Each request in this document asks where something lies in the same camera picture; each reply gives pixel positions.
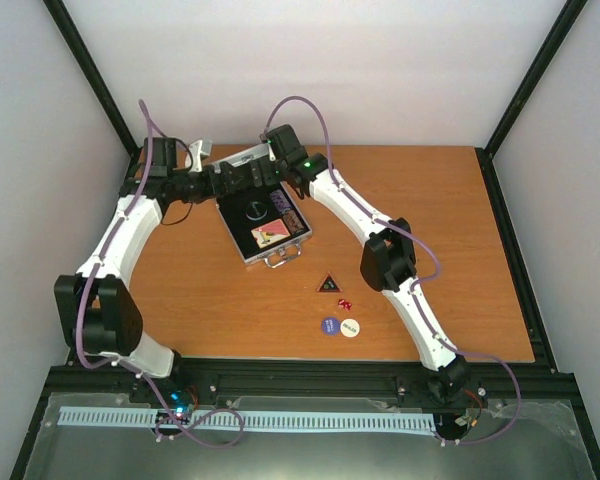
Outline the clear round acrylic disc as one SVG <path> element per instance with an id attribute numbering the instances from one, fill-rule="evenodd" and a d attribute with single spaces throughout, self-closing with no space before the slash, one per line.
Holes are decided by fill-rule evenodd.
<path id="1" fill-rule="evenodd" d="M 267 206 L 260 201 L 251 201 L 245 208 L 245 216 L 250 221 L 260 221 L 267 216 Z"/>

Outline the aluminium poker case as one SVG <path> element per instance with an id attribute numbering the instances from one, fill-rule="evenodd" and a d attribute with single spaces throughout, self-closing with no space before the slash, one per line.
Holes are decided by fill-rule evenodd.
<path id="1" fill-rule="evenodd" d="M 247 265 L 262 261 L 277 268 L 299 257 L 301 243 L 312 235 L 306 218 L 280 182 L 220 197 L 216 206 Z"/>

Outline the playing card deck box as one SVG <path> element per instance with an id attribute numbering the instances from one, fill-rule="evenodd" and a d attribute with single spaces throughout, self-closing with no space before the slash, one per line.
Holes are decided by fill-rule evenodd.
<path id="1" fill-rule="evenodd" d="M 251 235 L 253 236 L 256 245 L 260 249 L 265 249 L 289 238 L 290 232 L 282 219 L 275 219 L 252 229 Z"/>

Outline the orange 100 chip stack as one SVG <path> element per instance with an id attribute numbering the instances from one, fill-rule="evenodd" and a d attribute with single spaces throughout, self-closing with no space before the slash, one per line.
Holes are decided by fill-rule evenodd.
<path id="1" fill-rule="evenodd" d="M 291 235 L 301 235 L 308 231 L 304 220 L 293 209 L 287 210 L 282 214 L 282 220 Z"/>

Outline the purple 500 chip stack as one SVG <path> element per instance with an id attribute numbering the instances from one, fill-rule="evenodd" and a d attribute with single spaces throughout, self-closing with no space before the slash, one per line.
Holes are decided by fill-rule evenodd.
<path id="1" fill-rule="evenodd" d="M 276 189 L 269 194 L 269 197 L 280 215 L 293 210 L 293 205 L 284 190 Z"/>

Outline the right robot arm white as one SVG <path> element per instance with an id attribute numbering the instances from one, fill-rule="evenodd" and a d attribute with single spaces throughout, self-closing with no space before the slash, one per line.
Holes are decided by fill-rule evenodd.
<path id="1" fill-rule="evenodd" d="M 422 290 L 409 223 L 374 208 L 344 180 L 329 155 L 311 156 L 289 125 L 260 136 L 274 170 L 300 197 L 331 211 L 362 245 L 361 275 L 390 302 L 429 371 L 427 389 L 434 402 L 451 402 L 470 378 L 465 357 L 444 332 Z"/>

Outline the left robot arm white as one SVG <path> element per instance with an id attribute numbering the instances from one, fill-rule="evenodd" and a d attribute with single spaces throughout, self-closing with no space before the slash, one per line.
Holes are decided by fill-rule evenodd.
<path id="1" fill-rule="evenodd" d="M 177 370 L 179 353 L 145 332 L 130 294 L 141 252 L 172 203 L 202 203 L 276 178 L 267 143 L 215 162 L 207 160 L 211 148 L 207 139 L 186 145 L 146 138 L 96 249 L 75 274 L 54 284 L 63 336 L 80 363 L 88 369 L 122 365 L 139 378 L 154 378 L 154 392 L 170 403 L 186 395 L 188 378 Z"/>

